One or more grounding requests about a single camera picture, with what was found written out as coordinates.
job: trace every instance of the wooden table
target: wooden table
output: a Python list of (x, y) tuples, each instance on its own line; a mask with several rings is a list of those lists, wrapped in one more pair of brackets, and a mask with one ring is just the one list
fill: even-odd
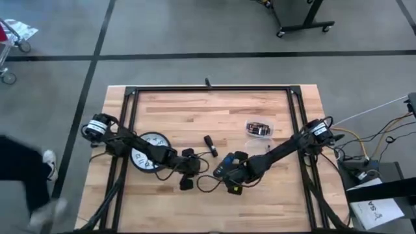
[[(302, 85), (308, 120), (325, 116), (316, 85)], [(103, 112), (119, 117), (125, 87), (110, 86)], [(298, 123), (301, 126), (295, 101)], [(219, 156), (205, 155), (211, 165), (209, 173), (228, 152), (247, 151), (249, 155), (264, 153), (247, 141), (244, 132), (248, 118), (261, 116), (274, 123), (274, 145), (293, 134), (289, 104), (282, 91), (209, 91), (209, 92), (142, 92), (139, 96), (135, 131), (137, 134), (157, 131), (168, 137), (178, 152), (194, 148), (196, 153), (207, 151), (203, 137), (210, 135)], [(94, 154), (102, 152), (95, 149)], [(330, 149), (326, 155), (335, 162)], [(107, 185), (110, 157), (95, 158), (88, 169), (83, 198), (76, 227), (85, 224), (102, 202)], [(326, 201), (347, 221), (348, 207), (338, 173), (321, 157), (318, 170)], [(166, 176), (169, 170), (160, 172)], [(244, 189), (242, 196), (226, 192), (220, 185), (206, 194), (198, 189), (180, 191), (181, 175), (159, 181), (154, 174), (145, 174), (129, 162), (120, 215), (120, 232), (284, 232), (310, 231), (306, 203), (296, 153), (282, 159), (265, 174), (254, 188)], [(215, 181), (204, 178), (206, 189)], [(315, 202), (315, 214), (319, 221)]]

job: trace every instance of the gray floor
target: gray floor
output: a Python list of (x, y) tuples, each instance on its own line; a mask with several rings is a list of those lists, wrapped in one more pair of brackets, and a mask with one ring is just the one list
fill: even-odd
[[(403, 2), (416, 18), (416, 3)], [(108, 3), (5, 0), (0, 2), (0, 16), (39, 29), (28, 55), (92, 55)], [(396, 1), (327, 0), (317, 20), (332, 19), (336, 24), (327, 34), (311, 29), (278, 39), (274, 18), (249, 0), (117, 0), (101, 54), (416, 49), (416, 37)], [(18, 51), (11, 55), (25, 56)], [(13, 86), (0, 84), (0, 133), (51, 148), (61, 157), (89, 64), (7, 62), (19, 80)], [(100, 61), (83, 122), (101, 110), (108, 85), (202, 84), (205, 77), (213, 84), (318, 84), (326, 114), (337, 121), (416, 91), (415, 64), (412, 55)], [(342, 126), (365, 136), (405, 111), (400, 101)], [(414, 130), (410, 126), (402, 132)], [(401, 139), (383, 156), (385, 162), (398, 161), (406, 177), (416, 176), (414, 139), (415, 135)], [(374, 143), (368, 149), (372, 151)], [(62, 191), (70, 210), (55, 224), (54, 233), (73, 228), (90, 152), (78, 136)], [(23, 187), (0, 185), (0, 233), (24, 233), (21, 229), (29, 218)], [(401, 220), (379, 229), (413, 233)]]

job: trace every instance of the shoe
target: shoe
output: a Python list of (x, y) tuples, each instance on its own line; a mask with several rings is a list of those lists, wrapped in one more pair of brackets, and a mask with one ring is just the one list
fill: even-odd
[(33, 212), (28, 228), (39, 228), (48, 222), (54, 221), (62, 216), (67, 206), (68, 201), (65, 198), (50, 201), (48, 204)]
[(47, 150), (44, 152), (44, 155), (42, 157), (42, 161), (46, 164), (48, 164), (52, 171), (47, 176), (47, 180), (49, 181), (56, 181), (58, 179), (58, 171), (57, 171), (57, 156), (52, 150)]

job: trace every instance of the clock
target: clock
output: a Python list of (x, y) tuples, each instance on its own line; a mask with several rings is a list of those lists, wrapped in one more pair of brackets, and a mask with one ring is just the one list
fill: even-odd
[[(169, 140), (160, 133), (148, 132), (141, 134), (139, 137), (154, 146), (171, 147)], [(131, 150), (130, 159), (137, 169), (145, 173), (155, 173), (164, 169), (163, 166), (157, 166), (148, 159), (147, 155), (136, 149)]]

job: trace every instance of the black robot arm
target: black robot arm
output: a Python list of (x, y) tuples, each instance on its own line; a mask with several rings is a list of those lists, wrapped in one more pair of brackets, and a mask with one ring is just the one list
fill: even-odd
[(129, 155), (132, 148), (146, 154), (149, 160), (158, 166), (163, 166), (184, 175), (181, 180), (181, 190), (193, 188), (192, 181), (200, 172), (200, 159), (193, 154), (192, 149), (187, 154), (178, 156), (177, 151), (168, 146), (154, 146), (141, 139), (136, 133), (123, 126), (118, 126), (117, 132), (111, 131), (111, 126), (118, 125), (117, 118), (108, 114), (95, 114), (92, 120), (81, 129), (81, 134), (92, 144), (104, 143), (108, 154), (115, 157)]
[(306, 155), (318, 155), (324, 146), (334, 143), (344, 135), (334, 136), (323, 120), (309, 122), (301, 131), (264, 155), (248, 157), (243, 152), (229, 153), (214, 171), (214, 176), (226, 184), (228, 192), (240, 195), (243, 183), (259, 181), (272, 164), (291, 153), (302, 150)]

